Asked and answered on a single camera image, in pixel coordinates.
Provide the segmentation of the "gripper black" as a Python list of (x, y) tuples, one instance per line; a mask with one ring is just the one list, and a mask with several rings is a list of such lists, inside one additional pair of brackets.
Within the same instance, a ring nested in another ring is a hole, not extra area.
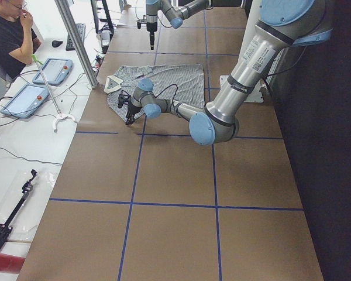
[(136, 103), (132, 100), (128, 101), (128, 112), (125, 124), (131, 125), (135, 122), (135, 115), (140, 112), (140, 107), (136, 105)]
[[(146, 29), (149, 32), (150, 41), (155, 41), (155, 33), (157, 32), (157, 22), (147, 22)], [(150, 42), (150, 49), (154, 50), (154, 42)]]

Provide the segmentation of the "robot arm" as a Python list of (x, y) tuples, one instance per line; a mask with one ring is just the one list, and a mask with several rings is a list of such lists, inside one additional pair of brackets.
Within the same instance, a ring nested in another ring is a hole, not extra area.
[(174, 98), (157, 98), (152, 81), (144, 78), (132, 95), (118, 97), (118, 107), (127, 106), (126, 124), (133, 124), (140, 111), (148, 118), (169, 113), (189, 122), (190, 135), (200, 145), (231, 140), (239, 130), (236, 112), (268, 75), (278, 53), (330, 39), (334, 7), (334, 1), (261, 1), (253, 39), (213, 101), (197, 108)]
[(146, 30), (149, 32), (150, 49), (153, 50), (158, 26), (158, 11), (163, 13), (172, 28), (178, 29), (192, 15), (212, 8), (212, 3), (213, 1), (192, 1), (180, 8), (175, 8), (170, 1), (148, 0), (146, 1), (146, 14), (142, 20), (137, 21), (137, 28), (140, 29), (141, 24), (146, 25)]

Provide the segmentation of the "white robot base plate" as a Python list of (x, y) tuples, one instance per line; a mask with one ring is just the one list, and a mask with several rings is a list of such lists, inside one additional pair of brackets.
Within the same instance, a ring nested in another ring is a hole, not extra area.
[(264, 98), (261, 93), (261, 84), (258, 82), (252, 89), (251, 92), (249, 92), (248, 88), (244, 88), (243, 86), (236, 86), (236, 89), (241, 91), (242, 93), (246, 94), (246, 99), (244, 102), (248, 103), (263, 103)]

